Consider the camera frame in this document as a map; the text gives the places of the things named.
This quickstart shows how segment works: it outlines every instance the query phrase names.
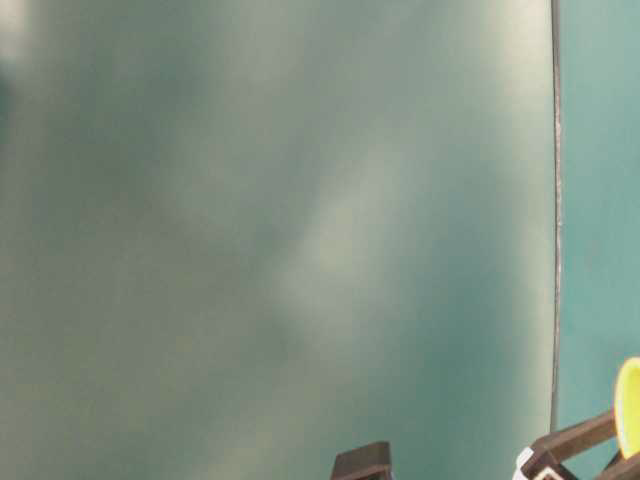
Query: teal wall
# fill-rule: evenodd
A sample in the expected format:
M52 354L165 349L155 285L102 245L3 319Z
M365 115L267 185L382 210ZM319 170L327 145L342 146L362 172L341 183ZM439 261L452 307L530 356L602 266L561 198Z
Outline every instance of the teal wall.
M640 81L633 1L558 2L564 274L559 426L613 405L624 358L640 353ZM577 462L594 473L615 442Z
M547 2L3 2L3 478L378 439L509 477L550 413Z

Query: yellow cup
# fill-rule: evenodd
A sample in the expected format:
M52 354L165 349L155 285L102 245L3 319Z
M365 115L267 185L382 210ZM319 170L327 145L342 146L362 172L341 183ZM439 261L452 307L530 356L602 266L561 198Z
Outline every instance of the yellow cup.
M640 357L629 358L622 365L613 410L620 451L629 458L640 452Z

